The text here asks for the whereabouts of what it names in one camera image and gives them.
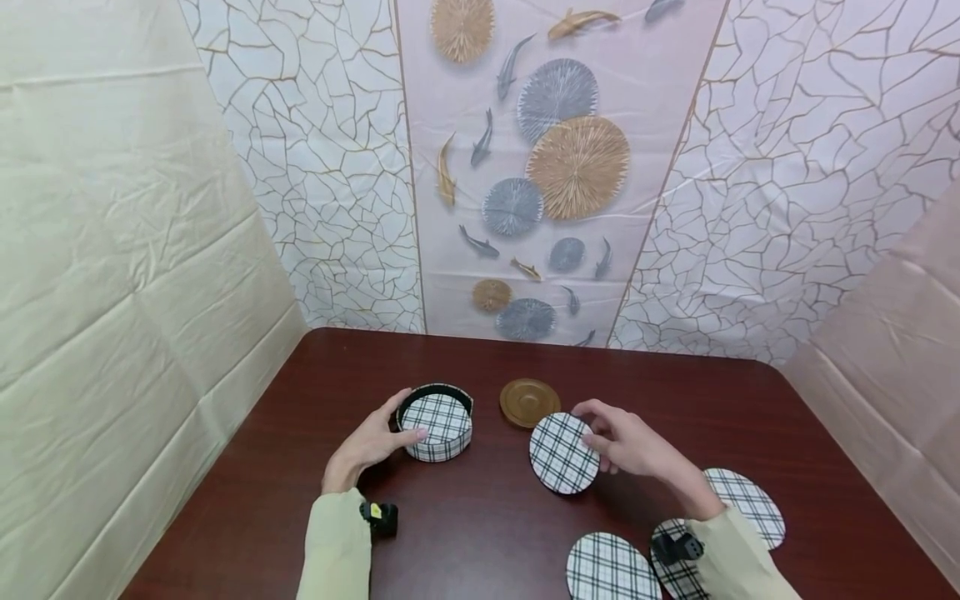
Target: table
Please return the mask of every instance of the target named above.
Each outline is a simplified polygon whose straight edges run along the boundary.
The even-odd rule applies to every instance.
[[[590,397],[632,410],[701,467],[756,481],[786,519],[773,556],[805,600],[955,597],[766,365],[343,329],[303,338],[122,597],[292,599],[327,458],[388,396],[434,381],[474,397],[473,440],[448,463],[398,452],[364,476],[369,499],[400,507],[399,535],[374,546],[371,598],[557,600],[582,535],[609,531],[646,554],[676,503],[623,474],[573,497],[545,488],[529,431],[499,409],[520,377],[549,383],[565,410]]]

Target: round plaid box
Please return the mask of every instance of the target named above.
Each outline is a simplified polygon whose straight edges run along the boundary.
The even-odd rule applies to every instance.
[[[600,455],[583,443],[586,423],[568,413],[547,415],[530,436],[530,464],[542,484],[556,493],[582,492],[600,470]]]
[[[430,383],[410,393],[396,410],[396,425],[407,431],[427,430],[427,438],[407,446],[407,453],[425,463],[448,461],[470,443],[473,398],[460,388]]]
[[[736,507],[754,524],[768,549],[773,550],[783,543],[786,523],[767,492],[740,473],[726,468],[708,468],[704,475],[724,504]]]
[[[661,600],[650,564],[623,538],[587,534],[566,557],[566,586],[573,600]]]
[[[678,540],[680,536],[686,533],[686,521],[679,518],[672,518],[661,523],[654,530],[651,540],[660,536],[670,536],[672,540]],[[704,586],[700,582],[700,571],[697,569],[696,561],[676,561],[671,565],[663,564],[656,552],[650,552],[650,563],[653,565],[654,572],[660,579],[660,583],[674,600],[709,600],[710,595],[704,591]]]

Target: beige fabric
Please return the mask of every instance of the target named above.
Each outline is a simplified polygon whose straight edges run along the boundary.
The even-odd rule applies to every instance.
[[[358,510],[363,502],[353,488],[322,495],[313,503],[297,600],[370,597],[370,525]]]
[[[305,331],[176,3],[0,19],[0,597],[115,597]]]
[[[960,183],[784,372],[960,589]]]
[[[691,519],[686,526],[706,549],[697,571],[713,600],[799,600],[756,527],[735,508],[709,521]]]

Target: fish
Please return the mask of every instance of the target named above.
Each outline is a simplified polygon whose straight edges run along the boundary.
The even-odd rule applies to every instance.
[[[584,338],[583,340],[581,340],[580,342],[577,342],[576,344],[574,344],[574,346],[576,346],[576,347],[578,347],[578,348],[582,348],[582,347],[584,347],[584,346],[589,346],[589,345],[590,345],[590,342],[593,341],[593,336],[596,335],[596,332],[597,332],[596,329],[591,329],[591,330],[590,330],[590,333],[587,334],[587,337]]]
[[[600,259],[600,262],[597,263],[597,269],[593,272],[594,279],[602,279],[604,275],[607,274],[607,271],[610,270],[610,261],[613,258],[613,250],[610,247],[610,242],[607,241],[607,238],[603,238],[603,244],[607,248],[603,252],[603,258]]]
[[[487,258],[497,258],[500,255],[500,251],[490,245],[489,239],[481,242],[480,240],[470,237],[467,233],[467,228],[464,226],[460,226],[460,232],[464,234],[464,237],[467,239],[467,243],[470,244],[481,256],[486,256]]]
[[[437,192],[440,194],[441,200],[450,207],[453,206],[453,196],[457,190],[457,182],[450,177],[450,171],[446,168],[446,151],[456,134],[456,132],[450,134],[450,137],[440,149],[440,156],[437,157]]]
[[[510,264],[520,269],[526,276],[530,277],[534,281],[543,281],[543,278],[540,277],[539,273],[537,273],[536,267],[532,265],[528,267],[522,264],[520,261],[516,260],[516,256],[514,256],[514,259],[510,261]]]
[[[490,138],[493,137],[493,111],[487,108],[487,130],[483,132],[480,141],[473,144],[473,155],[470,156],[470,166],[475,167],[480,161],[490,155]]]
[[[564,288],[566,292],[570,295],[570,300],[566,304],[566,307],[570,309],[571,315],[576,315],[578,312],[580,312],[580,299],[577,298],[577,295],[574,294],[573,290],[571,290],[570,288],[566,287],[565,285],[562,285],[560,287]]]
[[[514,49],[507,55],[507,59],[503,61],[503,66],[500,67],[500,73],[496,76],[496,95],[500,100],[507,98],[507,91],[510,89],[510,84],[516,81],[516,79],[514,79],[514,64],[516,63],[517,53],[519,53],[523,44],[533,39],[535,35],[536,34],[531,34],[517,42]]]
[[[607,20],[615,23],[620,20],[620,17],[612,12],[606,11],[583,11],[574,13],[573,9],[567,9],[564,18],[550,28],[547,37],[549,39],[560,39],[561,37],[571,36],[583,29],[587,24],[599,20]]]
[[[643,16],[643,19],[647,23],[656,23],[666,16],[668,12],[678,9],[683,3],[683,0],[654,0],[650,8],[647,9],[647,13]]]

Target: brown round tray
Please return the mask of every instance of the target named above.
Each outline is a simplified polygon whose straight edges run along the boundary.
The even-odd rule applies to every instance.
[[[517,379],[500,391],[500,410],[513,424],[533,429],[547,415],[560,412],[560,397],[537,379]]]

